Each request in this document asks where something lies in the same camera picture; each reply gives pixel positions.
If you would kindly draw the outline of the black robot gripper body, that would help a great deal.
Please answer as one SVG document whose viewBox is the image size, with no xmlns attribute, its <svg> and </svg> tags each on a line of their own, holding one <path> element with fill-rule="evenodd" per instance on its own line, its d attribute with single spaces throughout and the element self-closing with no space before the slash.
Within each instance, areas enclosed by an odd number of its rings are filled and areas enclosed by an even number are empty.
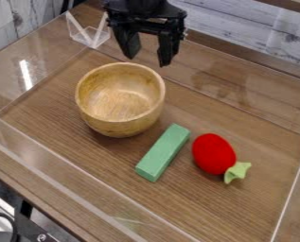
<svg viewBox="0 0 300 242">
<path fill-rule="evenodd" d="M 121 39 L 138 33 L 168 33 L 177 40 L 184 39 L 188 12 L 169 0 L 105 0 L 104 7 L 108 25 Z"/>
</svg>

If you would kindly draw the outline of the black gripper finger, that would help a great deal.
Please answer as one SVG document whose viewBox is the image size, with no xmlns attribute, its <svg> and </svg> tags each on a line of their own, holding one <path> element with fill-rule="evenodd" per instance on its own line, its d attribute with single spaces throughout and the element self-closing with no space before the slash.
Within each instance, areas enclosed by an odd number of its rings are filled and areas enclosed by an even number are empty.
<svg viewBox="0 0 300 242">
<path fill-rule="evenodd" d="M 179 53 L 181 40 L 183 33 L 177 29 L 165 29 L 160 32 L 157 56 L 161 67 L 172 64 L 173 57 Z"/>
<path fill-rule="evenodd" d="M 132 60 L 141 50 L 140 30 L 126 26 L 113 27 L 114 36 L 125 56 Z"/>
</svg>

